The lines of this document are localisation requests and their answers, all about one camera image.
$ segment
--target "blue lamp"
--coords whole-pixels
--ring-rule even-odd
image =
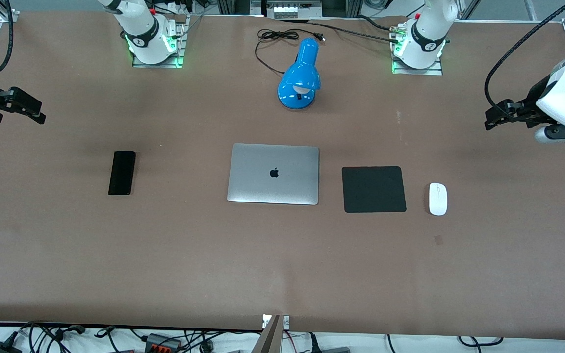
[[[291,109],[303,109],[315,99],[315,91],[320,89],[320,73],[315,67],[320,45],[313,38],[300,42],[296,62],[289,67],[278,85],[278,99]]]

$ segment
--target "computer mouse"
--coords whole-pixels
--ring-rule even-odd
[[[445,215],[448,210],[448,192],[440,183],[429,186],[429,211],[432,215]]]

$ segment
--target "silver laptop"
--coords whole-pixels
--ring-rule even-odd
[[[252,145],[232,148],[228,201],[317,205],[320,149]]]

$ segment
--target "brown table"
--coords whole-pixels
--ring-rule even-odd
[[[328,38],[308,110],[278,103],[254,58],[263,27]],[[258,329],[287,313],[298,331],[565,339],[565,145],[484,130],[484,78],[531,27],[455,24],[433,77],[391,74],[385,43],[207,17],[183,69],[146,70],[109,14],[23,13],[0,87],[43,101],[47,123],[0,125],[0,320]],[[260,54],[285,69],[296,47]],[[523,98],[564,57],[547,25],[494,98]],[[320,147],[319,205],[227,202],[237,142]],[[138,154],[128,197],[107,194],[115,150]],[[402,167],[405,213],[344,212],[341,167],[373,165]],[[444,217],[426,210],[433,181]]]

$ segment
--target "mouse pad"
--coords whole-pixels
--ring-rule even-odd
[[[343,167],[341,178],[348,213],[407,210],[400,167]]]

